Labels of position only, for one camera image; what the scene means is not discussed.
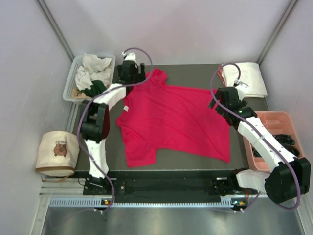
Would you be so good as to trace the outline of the red t-shirt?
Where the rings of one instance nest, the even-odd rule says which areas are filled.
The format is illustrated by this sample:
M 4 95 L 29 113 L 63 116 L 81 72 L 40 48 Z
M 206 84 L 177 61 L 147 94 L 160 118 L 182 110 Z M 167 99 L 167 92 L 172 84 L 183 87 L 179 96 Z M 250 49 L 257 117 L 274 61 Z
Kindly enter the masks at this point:
M 229 125 L 208 107 L 209 90 L 167 84 L 159 68 L 124 98 L 116 120 L 129 168 L 152 165 L 157 151 L 171 149 L 230 161 Z

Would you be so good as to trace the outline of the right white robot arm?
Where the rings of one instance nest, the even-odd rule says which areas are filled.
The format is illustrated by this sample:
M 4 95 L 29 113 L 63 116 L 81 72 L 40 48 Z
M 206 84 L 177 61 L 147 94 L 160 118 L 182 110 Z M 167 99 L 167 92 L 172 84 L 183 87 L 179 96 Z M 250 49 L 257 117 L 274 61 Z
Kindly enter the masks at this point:
M 239 170 L 228 181 L 232 193 L 245 188 L 262 192 L 280 207 L 295 199 L 296 209 L 301 196 L 310 188 L 311 164 L 306 158 L 297 158 L 282 146 L 262 124 L 257 113 L 243 99 L 246 85 L 219 88 L 212 92 L 209 108 L 215 109 L 229 126 L 247 139 L 268 165 L 269 173 Z

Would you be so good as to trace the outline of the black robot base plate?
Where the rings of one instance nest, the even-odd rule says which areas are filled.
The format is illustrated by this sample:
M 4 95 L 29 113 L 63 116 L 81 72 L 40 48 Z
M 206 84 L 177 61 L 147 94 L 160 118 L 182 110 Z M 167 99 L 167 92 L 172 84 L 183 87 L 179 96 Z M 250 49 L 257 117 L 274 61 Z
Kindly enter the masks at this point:
M 234 189 L 229 170 L 111 171 L 109 180 L 86 177 L 83 194 L 112 195 L 117 203 L 210 203 L 222 196 L 246 199 L 244 189 Z

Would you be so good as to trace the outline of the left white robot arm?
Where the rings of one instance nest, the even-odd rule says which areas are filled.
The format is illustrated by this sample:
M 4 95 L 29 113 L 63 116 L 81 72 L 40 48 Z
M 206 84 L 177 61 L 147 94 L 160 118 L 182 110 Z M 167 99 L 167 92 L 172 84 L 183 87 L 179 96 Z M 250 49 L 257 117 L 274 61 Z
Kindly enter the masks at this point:
M 111 183 L 105 179 L 109 171 L 106 161 L 105 141 L 110 131 L 110 109 L 124 99 L 136 84 L 146 79 L 145 64 L 125 60 L 117 66 L 118 81 L 90 102 L 82 103 L 80 134 L 85 142 L 90 162 L 90 177 L 96 178 L 94 188 L 100 194 L 110 191 Z

